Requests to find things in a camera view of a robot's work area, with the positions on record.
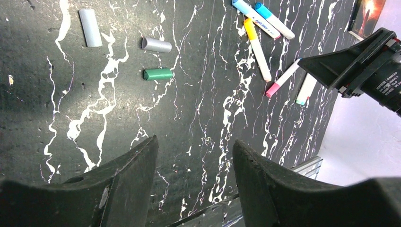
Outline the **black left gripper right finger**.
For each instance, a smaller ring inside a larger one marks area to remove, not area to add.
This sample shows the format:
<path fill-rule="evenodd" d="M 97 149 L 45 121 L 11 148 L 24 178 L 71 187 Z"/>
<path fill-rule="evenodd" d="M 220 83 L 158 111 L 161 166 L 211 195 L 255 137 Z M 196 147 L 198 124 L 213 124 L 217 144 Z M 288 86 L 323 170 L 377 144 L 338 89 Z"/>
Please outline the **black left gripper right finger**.
<path fill-rule="evenodd" d="M 239 198 L 248 227 L 398 227 L 401 180 L 371 178 L 337 186 L 302 176 L 233 145 Z"/>

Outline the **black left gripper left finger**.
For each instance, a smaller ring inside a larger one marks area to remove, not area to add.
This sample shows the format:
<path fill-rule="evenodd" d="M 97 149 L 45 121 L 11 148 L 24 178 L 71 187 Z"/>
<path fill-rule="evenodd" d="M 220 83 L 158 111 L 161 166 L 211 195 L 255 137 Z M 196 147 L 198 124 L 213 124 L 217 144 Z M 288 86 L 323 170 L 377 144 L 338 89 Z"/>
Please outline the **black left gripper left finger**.
<path fill-rule="evenodd" d="M 0 179 L 3 227 L 143 227 L 158 156 L 156 136 L 61 184 Z"/>

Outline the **pink capped marker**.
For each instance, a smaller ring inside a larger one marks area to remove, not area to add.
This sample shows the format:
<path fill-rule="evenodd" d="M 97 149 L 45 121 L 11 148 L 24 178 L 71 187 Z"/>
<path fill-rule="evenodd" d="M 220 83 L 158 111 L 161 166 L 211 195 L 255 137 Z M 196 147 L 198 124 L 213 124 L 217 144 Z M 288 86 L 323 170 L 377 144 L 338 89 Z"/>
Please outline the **pink capped marker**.
<path fill-rule="evenodd" d="M 297 59 L 275 82 L 274 84 L 265 92 L 266 97 L 272 97 L 281 86 L 296 72 L 300 67 L 298 63 L 302 58 Z"/>

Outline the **green pen cap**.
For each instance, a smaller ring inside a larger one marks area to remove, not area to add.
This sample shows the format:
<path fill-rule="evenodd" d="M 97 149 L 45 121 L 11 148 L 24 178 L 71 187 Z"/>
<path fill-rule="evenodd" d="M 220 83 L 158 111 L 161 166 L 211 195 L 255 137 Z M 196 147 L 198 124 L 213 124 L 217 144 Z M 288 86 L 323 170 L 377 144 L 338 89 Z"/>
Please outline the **green pen cap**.
<path fill-rule="evenodd" d="M 165 80 L 171 79 L 173 72 L 170 69 L 147 69 L 144 70 L 143 78 L 149 80 Z"/>

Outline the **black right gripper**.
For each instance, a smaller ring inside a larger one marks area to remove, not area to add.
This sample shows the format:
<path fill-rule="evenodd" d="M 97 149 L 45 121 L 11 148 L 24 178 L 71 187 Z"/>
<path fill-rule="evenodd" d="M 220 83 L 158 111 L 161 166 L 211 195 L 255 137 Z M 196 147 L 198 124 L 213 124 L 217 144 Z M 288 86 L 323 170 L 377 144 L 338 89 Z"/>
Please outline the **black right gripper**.
<path fill-rule="evenodd" d="M 305 57 L 298 65 L 343 98 L 366 94 L 401 114 L 401 41 L 394 31 L 380 28 L 349 48 Z"/>

